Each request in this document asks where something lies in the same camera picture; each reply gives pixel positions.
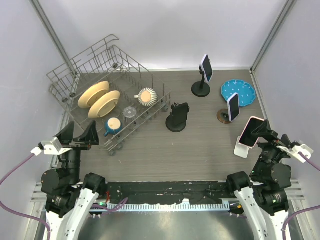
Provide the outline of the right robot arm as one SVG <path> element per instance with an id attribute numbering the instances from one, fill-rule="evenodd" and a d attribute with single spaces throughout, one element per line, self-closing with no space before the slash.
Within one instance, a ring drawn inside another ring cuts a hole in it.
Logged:
<path id="1" fill-rule="evenodd" d="M 284 134 L 281 138 L 269 121 L 252 116 L 238 144 L 261 153 L 250 174 L 243 171 L 228 175 L 226 193 L 239 200 L 256 240 L 289 240 L 289 200 L 286 189 L 292 186 L 292 168 L 282 159 L 298 145 Z"/>

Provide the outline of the beige plate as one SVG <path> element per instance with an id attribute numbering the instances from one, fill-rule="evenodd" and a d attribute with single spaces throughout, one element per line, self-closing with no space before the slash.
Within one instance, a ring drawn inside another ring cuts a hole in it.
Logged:
<path id="1" fill-rule="evenodd" d="M 101 81 L 91 86 L 85 91 L 78 100 L 78 106 L 81 109 L 91 108 L 102 96 L 110 90 L 108 81 Z"/>
<path id="2" fill-rule="evenodd" d="M 89 110 L 90 119 L 103 118 L 108 115 L 118 104 L 121 93 L 113 90 L 102 96 Z"/>

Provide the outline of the clear glass cup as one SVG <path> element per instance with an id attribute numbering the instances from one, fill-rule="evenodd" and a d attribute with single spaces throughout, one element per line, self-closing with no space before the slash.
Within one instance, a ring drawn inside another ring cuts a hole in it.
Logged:
<path id="1" fill-rule="evenodd" d="M 137 115 L 137 110 L 135 107 L 132 106 L 128 106 L 126 107 L 123 112 L 122 115 L 126 118 L 126 119 L 132 119 L 135 118 Z"/>

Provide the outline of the ribbed white mug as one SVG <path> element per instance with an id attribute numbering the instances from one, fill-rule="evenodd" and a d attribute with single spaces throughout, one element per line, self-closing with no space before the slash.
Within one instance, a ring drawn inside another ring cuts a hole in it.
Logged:
<path id="1" fill-rule="evenodd" d="M 156 91 L 148 87 L 143 88 L 134 98 L 138 99 L 139 103 L 144 107 L 151 107 L 158 101 Z"/>

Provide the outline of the lavender phone on wooden stand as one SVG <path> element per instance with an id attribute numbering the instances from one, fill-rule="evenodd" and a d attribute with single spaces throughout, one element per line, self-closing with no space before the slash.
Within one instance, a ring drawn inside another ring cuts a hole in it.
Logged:
<path id="1" fill-rule="evenodd" d="M 240 105 L 239 105 L 239 95 L 234 93 L 227 100 L 228 107 L 228 119 L 230 122 L 233 122 L 240 114 Z"/>

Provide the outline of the black phone stand tall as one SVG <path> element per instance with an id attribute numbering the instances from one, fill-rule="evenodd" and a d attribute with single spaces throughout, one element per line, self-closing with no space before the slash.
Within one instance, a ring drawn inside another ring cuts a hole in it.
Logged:
<path id="1" fill-rule="evenodd" d="M 205 72 L 201 66 L 199 66 L 199 73 L 202 76 L 201 81 L 197 81 L 192 85 L 191 92 L 197 97 L 204 98 L 210 94 L 211 89 L 209 84 L 205 82 Z"/>

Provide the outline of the beige plate rear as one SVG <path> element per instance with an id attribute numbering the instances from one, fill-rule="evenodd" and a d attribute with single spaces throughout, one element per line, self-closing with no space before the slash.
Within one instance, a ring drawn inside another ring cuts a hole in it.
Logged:
<path id="1" fill-rule="evenodd" d="M 81 109 L 91 108 L 102 96 L 110 90 L 108 81 L 101 81 L 91 86 L 85 91 L 78 100 L 78 106 Z"/>

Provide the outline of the wooden base phone stand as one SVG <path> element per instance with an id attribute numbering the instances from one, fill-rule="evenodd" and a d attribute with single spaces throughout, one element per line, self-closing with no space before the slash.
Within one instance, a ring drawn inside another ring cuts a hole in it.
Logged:
<path id="1" fill-rule="evenodd" d="M 217 119 L 223 124 L 230 124 L 228 109 L 220 109 L 217 112 Z"/>

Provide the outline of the black phone stand short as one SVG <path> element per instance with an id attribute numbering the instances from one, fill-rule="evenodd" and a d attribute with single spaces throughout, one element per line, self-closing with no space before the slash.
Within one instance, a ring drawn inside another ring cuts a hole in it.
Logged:
<path id="1" fill-rule="evenodd" d="M 179 133 L 179 132 L 183 131 L 187 126 L 187 122 L 184 122 L 181 124 L 177 124 L 177 122 L 176 122 L 175 108 L 178 104 L 179 103 L 174 103 L 171 106 L 172 112 L 170 112 L 169 116 L 167 117 L 167 119 L 165 121 L 165 125 L 166 125 L 167 129 L 170 130 L 171 132 L 174 132 L 174 133 Z"/>

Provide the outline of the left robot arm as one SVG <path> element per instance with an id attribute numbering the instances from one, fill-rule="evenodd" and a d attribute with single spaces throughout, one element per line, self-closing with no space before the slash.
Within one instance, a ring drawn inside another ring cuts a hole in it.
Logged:
<path id="1" fill-rule="evenodd" d="M 40 143 L 45 155 L 58 158 L 60 168 L 45 171 L 41 177 L 41 192 L 46 195 L 45 240 L 76 240 L 95 200 L 107 192 L 106 179 L 88 173 L 80 179 L 81 156 L 100 143 L 96 121 L 74 137 L 75 123 L 67 124 L 50 140 Z"/>

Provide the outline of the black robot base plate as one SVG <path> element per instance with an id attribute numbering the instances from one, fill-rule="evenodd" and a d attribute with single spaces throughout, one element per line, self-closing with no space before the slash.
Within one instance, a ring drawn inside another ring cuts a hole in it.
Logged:
<path id="1" fill-rule="evenodd" d="M 223 199 L 234 199 L 227 183 L 218 181 L 137 181 L 109 182 L 106 193 L 98 199 L 118 204 L 128 198 L 131 205 L 174 205 L 184 199 L 192 205 L 221 204 Z"/>

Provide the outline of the beige plate front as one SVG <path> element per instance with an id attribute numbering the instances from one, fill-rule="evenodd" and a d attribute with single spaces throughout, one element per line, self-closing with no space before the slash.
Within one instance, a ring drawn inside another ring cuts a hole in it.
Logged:
<path id="1" fill-rule="evenodd" d="M 108 115 L 118 104 L 121 93 L 113 90 L 102 96 L 89 110 L 90 119 L 103 118 Z"/>

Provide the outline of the white phone stand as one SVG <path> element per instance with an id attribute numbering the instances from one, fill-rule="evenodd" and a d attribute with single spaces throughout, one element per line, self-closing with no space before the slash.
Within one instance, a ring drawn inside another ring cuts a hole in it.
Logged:
<path id="1" fill-rule="evenodd" d="M 248 157 L 250 148 L 246 145 L 240 144 L 240 138 L 240 136 L 237 137 L 233 154 L 240 158 L 246 159 Z"/>

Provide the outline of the purple case phone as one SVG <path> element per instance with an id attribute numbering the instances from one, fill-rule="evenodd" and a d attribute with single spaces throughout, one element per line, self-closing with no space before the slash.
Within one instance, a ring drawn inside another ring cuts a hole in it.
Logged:
<path id="1" fill-rule="evenodd" d="M 204 72 L 205 82 L 209 83 L 213 75 L 213 69 L 212 69 L 211 61 L 209 59 L 208 54 L 205 54 L 203 56 L 200 63 L 200 67 L 201 67 L 201 70 Z"/>

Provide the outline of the black phone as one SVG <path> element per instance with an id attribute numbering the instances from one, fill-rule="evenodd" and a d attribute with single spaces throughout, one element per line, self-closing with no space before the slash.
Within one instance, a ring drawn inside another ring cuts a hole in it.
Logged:
<path id="1" fill-rule="evenodd" d="M 178 104 L 175 107 L 175 119 L 177 124 L 182 124 L 187 121 L 188 113 L 190 111 L 189 104 L 187 102 Z"/>

